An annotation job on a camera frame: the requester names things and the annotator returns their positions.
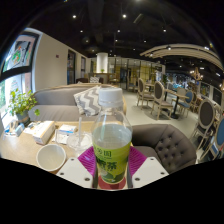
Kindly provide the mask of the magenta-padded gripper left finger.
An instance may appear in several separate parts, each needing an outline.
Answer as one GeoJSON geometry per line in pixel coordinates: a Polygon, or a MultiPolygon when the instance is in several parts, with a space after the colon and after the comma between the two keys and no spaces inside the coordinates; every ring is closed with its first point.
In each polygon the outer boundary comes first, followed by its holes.
{"type": "Polygon", "coordinates": [[[69,158],[57,176],[84,188],[96,188],[98,171],[93,148],[90,147],[77,158],[69,158]]]}

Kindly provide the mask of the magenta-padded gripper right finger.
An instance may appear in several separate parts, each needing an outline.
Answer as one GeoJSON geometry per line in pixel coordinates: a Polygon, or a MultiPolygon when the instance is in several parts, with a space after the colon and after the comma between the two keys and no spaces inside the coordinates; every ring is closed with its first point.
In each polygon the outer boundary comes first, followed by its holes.
{"type": "Polygon", "coordinates": [[[127,185],[140,188],[168,175],[155,157],[146,157],[136,148],[130,149],[127,167],[127,185]]]}

